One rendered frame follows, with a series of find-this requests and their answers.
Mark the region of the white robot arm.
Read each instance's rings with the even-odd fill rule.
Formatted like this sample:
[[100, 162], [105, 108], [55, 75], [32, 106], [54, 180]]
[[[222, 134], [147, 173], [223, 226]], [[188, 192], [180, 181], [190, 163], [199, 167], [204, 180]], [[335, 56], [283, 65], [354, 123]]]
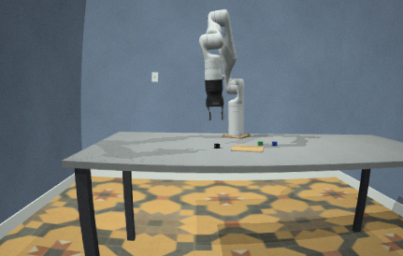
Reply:
[[[224, 36], [221, 35], [221, 27], [223, 26], [225, 27]], [[237, 60], [237, 55], [229, 13], [226, 9], [209, 13], [208, 30], [205, 35], [200, 36], [199, 44], [204, 55], [205, 69], [221, 68], [222, 62], [226, 92], [237, 94], [237, 98], [228, 102], [228, 135], [244, 135], [245, 85], [242, 78], [231, 78], [231, 71]], [[220, 56], [210, 54], [209, 50], [219, 50]]]

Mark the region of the tan square mat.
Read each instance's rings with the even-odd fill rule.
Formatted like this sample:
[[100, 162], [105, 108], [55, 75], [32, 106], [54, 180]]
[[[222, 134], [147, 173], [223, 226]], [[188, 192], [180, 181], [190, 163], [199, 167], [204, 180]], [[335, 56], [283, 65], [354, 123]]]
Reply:
[[[235, 145], [231, 150], [233, 150], [233, 151], [263, 152], [263, 150], [261, 148], [264, 148], [264, 146]], [[261, 149], [261, 150], [259, 150], [259, 149]]]

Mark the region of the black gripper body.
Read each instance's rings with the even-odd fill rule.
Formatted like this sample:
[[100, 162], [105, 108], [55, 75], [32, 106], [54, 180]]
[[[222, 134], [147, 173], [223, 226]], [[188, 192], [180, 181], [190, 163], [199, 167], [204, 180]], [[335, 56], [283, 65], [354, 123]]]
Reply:
[[223, 107], [223, 79], [221, 68], [205, 69], [206, 107]]

